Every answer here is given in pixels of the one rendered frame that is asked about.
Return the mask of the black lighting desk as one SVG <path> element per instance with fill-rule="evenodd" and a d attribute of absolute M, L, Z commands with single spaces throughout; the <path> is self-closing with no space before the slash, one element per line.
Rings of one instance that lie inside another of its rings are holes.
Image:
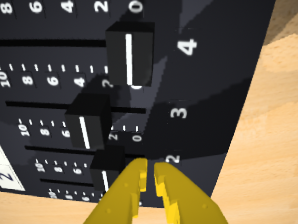
<path fill-rule="evenodd" d="M 159 162 L 211 198 L 275 2 L 0 0 L 0 192 L 99 203 L 146 158 L 139 207 Z"/>

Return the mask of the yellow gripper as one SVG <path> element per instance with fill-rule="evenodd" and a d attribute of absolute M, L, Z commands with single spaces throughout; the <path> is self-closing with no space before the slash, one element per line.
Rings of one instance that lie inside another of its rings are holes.
<path fill-rule="evenodd" d="M 138 218 L 140 191 L 146 191 L 147 165 L 146 158 L 134 159 L 83 224 L 132 224 Z M 229 224 L 219 206 L 171 164 L 155 163 L 154 175 L 168 224 Z"/>

